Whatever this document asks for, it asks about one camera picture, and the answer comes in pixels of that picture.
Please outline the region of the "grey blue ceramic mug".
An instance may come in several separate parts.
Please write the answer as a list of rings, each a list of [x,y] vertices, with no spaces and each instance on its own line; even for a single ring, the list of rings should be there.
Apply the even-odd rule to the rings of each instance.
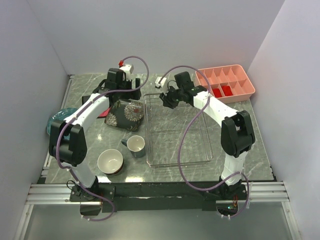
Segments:
[[[146,142],[142,136],[133,135],[128,139],[122,139],[120,142],[128,148],[134,158],[138,159],[146,155]]]

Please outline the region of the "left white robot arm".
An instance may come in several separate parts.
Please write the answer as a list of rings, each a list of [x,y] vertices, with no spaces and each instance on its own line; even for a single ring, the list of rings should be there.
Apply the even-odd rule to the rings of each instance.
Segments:
[[[60,168],[69,170],[88,201],[100,195],[98,178],[85,162],[87,143],[85,133],[96,118],[119,99],[139,100],[141,81],[133,78],[131,64],[110,68],[106,79],[93,90],[88,100],[71,116],[54,120],[50,127],[49,154]]]

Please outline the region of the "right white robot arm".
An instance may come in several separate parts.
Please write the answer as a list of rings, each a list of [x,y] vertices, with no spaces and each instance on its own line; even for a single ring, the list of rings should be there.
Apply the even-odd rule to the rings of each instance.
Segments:
[[[169,84],[166,77],[158,77],[155,87],[163,106],[174,109],[179,102],[185,102],[211,117],[221,128],[220,144],[225,160],[219,187],[220,196],[231,199],[237,192],[243,178],[245,158],[255,143],[255,133],[250,114],[233,109],[215,98],[206,87],[195,86],[190,74],[185,71],[174,76],[177,87]]]

